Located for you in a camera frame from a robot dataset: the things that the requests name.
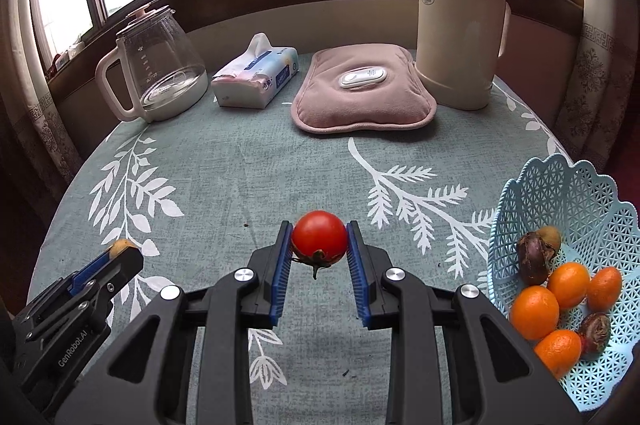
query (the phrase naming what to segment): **kettle lid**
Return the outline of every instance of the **kettle lid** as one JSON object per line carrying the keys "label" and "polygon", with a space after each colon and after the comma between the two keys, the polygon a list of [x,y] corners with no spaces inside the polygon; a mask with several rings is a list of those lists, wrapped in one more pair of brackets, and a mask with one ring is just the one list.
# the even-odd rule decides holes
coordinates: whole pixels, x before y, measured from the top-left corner
{"label": "kettle lid", "polygon": [[158,20],[161,17],[164,17],[165,14],[172,14],[175,10],[171,10],[171,8],[166,5],[158,8],[157,10],[149,10],[146,12],[146,9],[149,7],[151,3],[148,2],[144,6],[141,6],[137,10],[134,10],[126,18],[133,17],[133,20],[127,24],[122,30],[120,30],[116,37],[120,38],[123,36],[132,35],[135,31],[144,28],[149,22],[153,20]]}

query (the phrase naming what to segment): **glass kettle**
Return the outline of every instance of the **glass kettle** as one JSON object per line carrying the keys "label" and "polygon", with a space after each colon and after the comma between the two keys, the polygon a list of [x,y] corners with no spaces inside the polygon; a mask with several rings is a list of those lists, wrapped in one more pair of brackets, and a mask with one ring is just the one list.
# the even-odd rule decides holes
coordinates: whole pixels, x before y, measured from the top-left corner
{"label": "glass kettle", "polygon": [[[100,92],[113,114],[124,122],[141,116],[147,122],[166,120],[189,109],[207,90],[204,63],[175,21],[174,10],[163,6],[136,10],[126,28],[116,34],[116,47],[95,68]],[[109,84],[107,68],[120,60],[132,108],[126,110]]]}

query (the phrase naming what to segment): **kettle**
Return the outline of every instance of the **kettle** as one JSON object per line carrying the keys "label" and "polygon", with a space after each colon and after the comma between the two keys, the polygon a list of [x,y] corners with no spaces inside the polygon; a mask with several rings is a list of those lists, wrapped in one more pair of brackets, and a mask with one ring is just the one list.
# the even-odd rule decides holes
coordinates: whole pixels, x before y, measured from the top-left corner
{"label": "kettle", "polygon": [[418,0],[415,69],[437,103],[478,110],[489,103],[511,9],[505,0]]}
{"label": "kettle", "polygon": [[[174,10],[163,6],[146,12],[149,4],[116,34],[116,47],[95,68],[100,92],[113,114],[123,122],[141,116],[147,122],[166,120],[189,109],[207,91],[204,62],[180,25]],[[131,97],[126,110],[107,81],[107,68],[120,60]]]}

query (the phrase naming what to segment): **pink hot water bag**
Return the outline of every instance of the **pink hot water bag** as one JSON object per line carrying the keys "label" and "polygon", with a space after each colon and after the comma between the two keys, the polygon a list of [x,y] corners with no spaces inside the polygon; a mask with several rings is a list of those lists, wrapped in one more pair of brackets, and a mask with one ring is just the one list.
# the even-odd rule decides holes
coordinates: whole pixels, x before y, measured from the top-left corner
{"label": "pink hot water bag", "polygon": [[[341,85],[343,77],[368,68],[383,68],[385,78],[356,87]],[[406,131],[427,125],[435,113],[436,101],[420,82],[411,53],[393,44],[319,51],[291,106],[294,123],[315,133]]]}

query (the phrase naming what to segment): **blue gripper pad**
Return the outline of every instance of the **blue gripper pad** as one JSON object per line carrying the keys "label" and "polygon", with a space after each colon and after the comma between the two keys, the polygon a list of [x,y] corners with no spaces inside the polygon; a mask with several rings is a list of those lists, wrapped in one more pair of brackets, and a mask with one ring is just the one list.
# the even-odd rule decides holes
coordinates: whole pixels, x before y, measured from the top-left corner
{"label": "blue gripper pad", "polygon": [[289,282],[289,271],[291,270],[292,251],[290,242],[292,232],[293,225],[289,223],[278,253],[278,262],[273,272],[269,318],[274,326],[278,325],[278,319],[282,316],[282,311],[284,310],[284,299],[287,294],[287,283]]}
{"label": "blue gripper pad", "polygon": [[353,284],[353,294],[356,299],[358,317],[362,320],[362,325],[366,328],[370,325],[371,312],[369,309],[369,282],[362,264],[362,256],[358,249],[358,242],[353,231],[353,225],[347,223],[347,235],[349,238],[349,249],[347,251],[347,261],[351,272],[351,283]]}
{"label": "blue gripper pad", "polygon": [[80,270],[73,278],[71,286],[66,290],[71,294],[71,297],[78,295],[84,288],[84,285],[89,282],[98,270],[109,262],[109,250],[100,254],[92,262],[87,264],[82,270]]}

